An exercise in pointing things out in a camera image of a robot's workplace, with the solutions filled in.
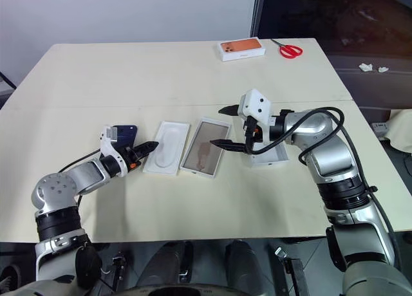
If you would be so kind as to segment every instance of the red scissors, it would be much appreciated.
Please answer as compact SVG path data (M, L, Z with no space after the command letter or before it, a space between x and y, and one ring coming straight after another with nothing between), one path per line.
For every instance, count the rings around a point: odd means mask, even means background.
M279 53L281 53L284 58L293 59L303 54L303 49L300 47L294 45L284 45L273 39L270 40L279 45Z

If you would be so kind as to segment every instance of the scissors handle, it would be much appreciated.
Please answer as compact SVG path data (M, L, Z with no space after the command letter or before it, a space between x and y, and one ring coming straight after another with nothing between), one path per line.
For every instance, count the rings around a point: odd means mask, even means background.
M303 54L303 49L294 45L281 46L279 52L284 58L293 59Z

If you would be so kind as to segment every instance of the orange phone box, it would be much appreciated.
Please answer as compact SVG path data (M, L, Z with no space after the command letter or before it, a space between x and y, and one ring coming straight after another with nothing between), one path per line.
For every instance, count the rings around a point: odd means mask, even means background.
M266 52L265 47L257 37L220 42L218 44L218 49L222 61L262 56Z

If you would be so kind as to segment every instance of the white wall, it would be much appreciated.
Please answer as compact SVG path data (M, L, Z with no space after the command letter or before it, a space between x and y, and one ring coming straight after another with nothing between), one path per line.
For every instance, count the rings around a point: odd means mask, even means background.
M55 43L248 37L254 0L0 0L0 71L19 84Z

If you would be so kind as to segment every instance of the white tissue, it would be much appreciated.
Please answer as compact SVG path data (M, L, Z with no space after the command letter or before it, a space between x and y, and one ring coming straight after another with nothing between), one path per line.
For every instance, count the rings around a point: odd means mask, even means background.
M385 66L380 66L379 69L378 69L378 72L379 72L379 73L384 73L384 72L386 72L386 71L388 71L388 70L389 70L389 68L387 68L387 67L385 67Z
M359 68L360 68L363 72L369 72L369 71L372 71L372 70L373 70L372 64L361 63L361 64L359 64Z

